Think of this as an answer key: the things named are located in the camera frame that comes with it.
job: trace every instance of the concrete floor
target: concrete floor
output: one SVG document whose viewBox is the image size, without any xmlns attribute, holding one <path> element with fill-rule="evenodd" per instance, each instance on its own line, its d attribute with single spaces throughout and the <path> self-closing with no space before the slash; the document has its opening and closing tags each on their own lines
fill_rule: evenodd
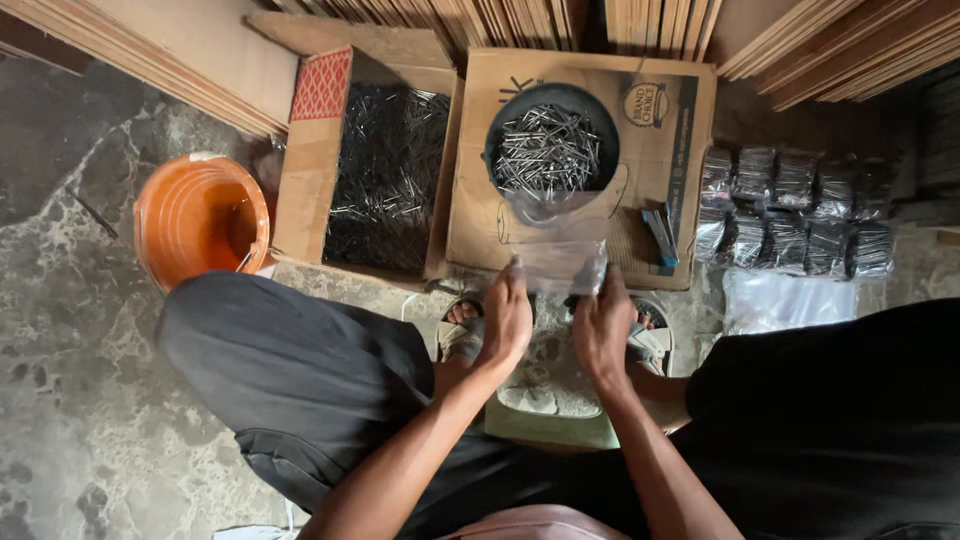
<svg viewBox="0 0 960 540">
<path fill-rule="evenodd" d="M 718 136 L 749 131 L 744 91 L 721 86 Z M 207 539 L 284 525 L 283 499 L 154 358 L 162 298 L 132 248 L 132 201 L 161 163 L 206 150 L 249 166 L 258 149 L 99 63 L 80 79 L 0 61 L 0 103 L 0 539 Z M 814 124 L 831 117 L 815 112 Z M 862 288 L 862 312 L 960 294 L 960 250 L 935 246 L 931 231 L 902 231 L 897 264 L 893 280 Z M 654 293 L 678 327 L 677 375 L 696 368 L 696 338 L 721 330 L 719 277 L 698 267 L 690 291 Z M 410 296 L 286 265 L 275 279 L 394 317 Z M 418 296 L 402 311 L 429 335 L 450 298 Z"/>
</svg>

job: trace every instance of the brand choice logo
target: brand choice logo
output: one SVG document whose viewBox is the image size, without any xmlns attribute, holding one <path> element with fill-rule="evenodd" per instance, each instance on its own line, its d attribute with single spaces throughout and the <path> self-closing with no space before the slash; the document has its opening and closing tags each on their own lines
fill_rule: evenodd
<svg viewBox="0 0 960 540">
<path fill-rule="evenodd" d="M 623 96 L 623 114 L 635 126 L 659 129 L 668 112 L 670 97 L 666 95 L 666 83 L 633 85 Z"/>
</svg>

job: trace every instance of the cardboard box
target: cardboard box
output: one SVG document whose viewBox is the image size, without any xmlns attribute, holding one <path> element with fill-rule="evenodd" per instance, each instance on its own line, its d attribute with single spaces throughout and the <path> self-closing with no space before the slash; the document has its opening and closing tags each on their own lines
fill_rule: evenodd
<svg viewBox="0 0 960 540">
<path fill-rule="evenodd" d="M 412 290 L 447 273 L 444 257 L 464 81 L 430 30 L 351 24 L 277 12 L 252 15 L 257 30 L 306 56 L 290 115 L 271 254 L 296 264 Z M 350 83 L 414 88 L 450 96 L 444 156 L 422 272 L 323 261 L 326 221 L 337 182 L 341 128 Z"/>
<path fill-rule="evenodd" d="M 544 82 L 571 83 L 596 96 L 620 135 L 614 180 L 584 215 L 609 217 L 608 253 L 630 288 L 687 290 L 699 211 L 700 173 L 710 142 L 716 74 L 710 64 L 522 49 L 470 49 L 447 259 L 499 270 L 511 244 L 536 241 L 490 181 L 481 155 L 493 117 L 511 97 Z M 680 264 L 660 266 L 642 209 L 667 202 Z"/>
</svg>

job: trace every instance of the hand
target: hand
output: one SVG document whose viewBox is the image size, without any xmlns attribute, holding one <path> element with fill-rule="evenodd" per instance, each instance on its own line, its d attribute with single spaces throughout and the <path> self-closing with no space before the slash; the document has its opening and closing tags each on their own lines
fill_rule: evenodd
<svg viewBox="0 0 960 540">
<path fill-rule="evenodd" d="M 610 265 L 600 295 L 580 298 L 573 315 L 573 345 L 594 383 L 626 379 L 624 355 L 635 320 L 636 307 L 623 284 L 623 274 Z"/>
<path fill-rule="evenodd" d="M 527 280 L 520 257 L 496 277 L 483 302 L 486 333 L 477 365 L 502 367 L 506 378 L 530 344 L 534 316 L 527 298 Z"/>
</svg>

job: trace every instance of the red patterned cardboard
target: red patterned cardboard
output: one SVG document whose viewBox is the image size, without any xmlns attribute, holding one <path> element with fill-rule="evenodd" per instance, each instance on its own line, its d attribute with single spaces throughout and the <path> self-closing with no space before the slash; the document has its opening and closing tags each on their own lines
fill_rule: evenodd
<svg viewBox="0 0 960 540">
<path fill-rule="evenodd" d="M 350 48 L 311 58 L 300 68 L 290 121 L 336 118 L 344 113 L 350 74 Z"/>
</svg>

